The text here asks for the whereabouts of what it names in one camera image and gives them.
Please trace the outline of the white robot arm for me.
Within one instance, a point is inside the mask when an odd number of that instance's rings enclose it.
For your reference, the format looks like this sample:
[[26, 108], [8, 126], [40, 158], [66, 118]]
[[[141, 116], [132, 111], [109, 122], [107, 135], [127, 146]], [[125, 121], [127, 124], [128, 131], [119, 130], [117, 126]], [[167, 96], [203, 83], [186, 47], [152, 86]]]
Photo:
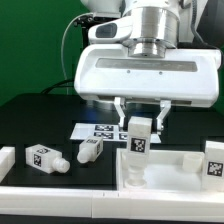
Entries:
[[74, 87], [86, 100], [159, 104], [156, 130], [173, 105], [210, 107], [219, 94], [221, 52], [196, 27], [208, 0], [81, 0], [100, 22], [88, 31]]

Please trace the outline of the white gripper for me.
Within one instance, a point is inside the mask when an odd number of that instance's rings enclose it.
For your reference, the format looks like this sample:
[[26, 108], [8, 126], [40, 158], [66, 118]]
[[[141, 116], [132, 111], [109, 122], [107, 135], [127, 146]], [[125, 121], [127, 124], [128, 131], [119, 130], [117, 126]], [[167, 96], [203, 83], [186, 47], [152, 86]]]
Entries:
[[134, 30], [129, 17], [96, 25], [89, 30], [90, 45], [84, 49], [76, 70], [74, 87], [86, 100], [114, 100], [119, 129], [127, 129], [128, 102], [156, 104], [160, 113], [153, 132], [160, 135], [171, 103], [210, 107], [219, 95], [216, 49], [167, 49], [165, 56], [133, 57], [123, 44]]

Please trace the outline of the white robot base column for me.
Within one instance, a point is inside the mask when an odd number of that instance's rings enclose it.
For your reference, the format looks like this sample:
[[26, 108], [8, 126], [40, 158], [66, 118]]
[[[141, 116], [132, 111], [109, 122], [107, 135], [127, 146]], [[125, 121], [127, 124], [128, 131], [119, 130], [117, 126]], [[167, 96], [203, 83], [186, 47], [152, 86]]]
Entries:
[[122, 0], [80, 0], [95, 16], [120, 18]]

